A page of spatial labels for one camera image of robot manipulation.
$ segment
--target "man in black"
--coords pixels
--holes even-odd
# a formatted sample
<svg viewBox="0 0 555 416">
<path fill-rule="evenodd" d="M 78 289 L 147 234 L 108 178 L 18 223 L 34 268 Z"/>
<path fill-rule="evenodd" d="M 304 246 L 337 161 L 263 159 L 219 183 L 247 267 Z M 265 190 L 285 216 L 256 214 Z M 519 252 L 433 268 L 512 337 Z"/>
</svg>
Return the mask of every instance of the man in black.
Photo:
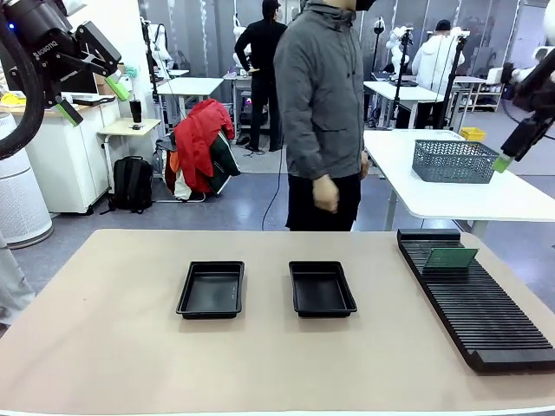
<svg viewBox="0 0 555 416">
<path fill-rule="evenodd" d="M 287 26 L 277 22 L 279 7 L 278 0 L 264 0 L 262 2 L 264 19 L 250 24 L 235 45 L 235 53 L 241 61 L 241 65 L 243 65 L 245 71 L 252 75 L 251 141 L 245 147 L 252 152 L 259 150 L 262 112 L 268 101 L 270 102 L 270 152 L 276 152 L 282 146 L 279 134 L 278 94 L 273 61 L 279 39 Z M 251 45 L 252 67 L 245 56 L 245 48 L 248 44 Z"/>
</svg>

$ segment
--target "yellow box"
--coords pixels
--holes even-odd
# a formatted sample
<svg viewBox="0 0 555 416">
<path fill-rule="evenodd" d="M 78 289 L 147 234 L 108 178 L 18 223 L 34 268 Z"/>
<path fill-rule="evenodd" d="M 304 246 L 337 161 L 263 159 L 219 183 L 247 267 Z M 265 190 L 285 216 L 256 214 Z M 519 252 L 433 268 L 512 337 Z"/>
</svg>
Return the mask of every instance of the yellow box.
<svg viewBox="0 0 555 416">
<path fill-rule="evenodd" d="M 460 135 L 469 141 L 484 141 L 486 132 L 477 127 L 463 127 Z"/>
</svg>

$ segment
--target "backpack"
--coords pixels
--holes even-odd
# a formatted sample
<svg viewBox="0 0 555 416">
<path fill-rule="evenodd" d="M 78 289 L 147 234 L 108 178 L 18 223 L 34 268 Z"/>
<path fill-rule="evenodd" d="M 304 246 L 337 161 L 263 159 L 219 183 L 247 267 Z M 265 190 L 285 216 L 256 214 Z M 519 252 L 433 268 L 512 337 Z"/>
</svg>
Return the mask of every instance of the backpack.
<svg viewBox="0 0 555 416">
<path fill-rule="evenodd" d="M 139 156 L 127 156 L 114 163 L 114 195 L 108 198 L 108 210 L 129 210 L 142 214 L 152 204 L 153 167 Z"/>
</svg>

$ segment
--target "black pants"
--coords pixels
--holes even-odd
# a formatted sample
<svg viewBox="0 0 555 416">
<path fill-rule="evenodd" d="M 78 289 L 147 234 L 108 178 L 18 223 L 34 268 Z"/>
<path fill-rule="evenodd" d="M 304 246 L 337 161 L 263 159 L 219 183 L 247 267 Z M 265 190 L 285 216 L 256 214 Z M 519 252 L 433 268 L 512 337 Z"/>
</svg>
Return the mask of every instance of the black pants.
<svg viewBox="0 0 555 416">
<path fill-rule="evenodd" d="M 339 206 L 332 214 L 316 208 L 312 181 L 289 175 L 289 216 L 291 231 L 350 231 L 361 202 L 360 174 L 333 179 L 339 189 Z"/>
<path fill-rule="evenodd" d="M 438 121 L 441 115 L 441 109 L 443 108 L 443 102 L 430 102 L 418 104 L 418 114 L 416 115 L 415 128 L 423 129 L 428 125 L 428 119 L 430 114 L 434 120 L 434 128 L 437 128 Z M 399 107 L 399 113 L 397 115 L 397 122 L 395 123 L 395 128 L 408 128 L 408 123 L 410 122 L 410 111 L 406 108 Z"/>
<path fill-rule="evenodd" d="M 251 146 L 258 148 L 260 144 L 260 125 L 264 106 L 270 103 L 270 148 L 279 147 L 281 139 L 279 134 L 278 92 L 275 80 L 263 76 L 252 77 L 252 123 Z"/>
<path fill-rule="evenodd" d="M 370 94 L 364 94 L 364 122 L 368 121 L 369 108 L 370 108 Z"/>
<path fill-rule="evenodd" d="M 426 128 L 430 114 L 432 114 L 432 119 L 434 120 L 434 128 L 438 128 L 437 125 L 440 121 L 442 109 L 443 101 L 418 104 L 418 114 L 416 115 L 415 128 Z"/>
</svg>

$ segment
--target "black plastic tray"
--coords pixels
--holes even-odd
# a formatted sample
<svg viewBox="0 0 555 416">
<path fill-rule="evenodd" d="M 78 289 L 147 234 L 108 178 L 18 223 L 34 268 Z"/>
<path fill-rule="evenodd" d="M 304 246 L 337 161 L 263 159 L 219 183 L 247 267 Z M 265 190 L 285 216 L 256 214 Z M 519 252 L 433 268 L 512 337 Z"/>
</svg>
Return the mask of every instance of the black plastic tray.
<svg viewBox="0 0 555 416">
<path fill-rule="evenodd" d="M 303 318 L 344 318 L 356 312 L 339 262 L 290 262 L 293 305 Z"/>
<path fill-rule="evenodd" d="M 468 366 L 477 373 L 555 369 L 555 349 L 475 259 L 426 270 L 429 253 L 464 247 L 458 231 L 399 230 L 402 255 Z"/>
<path fill-rule="evenodd" d="M 185 319 L 229 319 L 241 311 L 242 262 L 191 262 L 176 313 Z"/>
</svg>

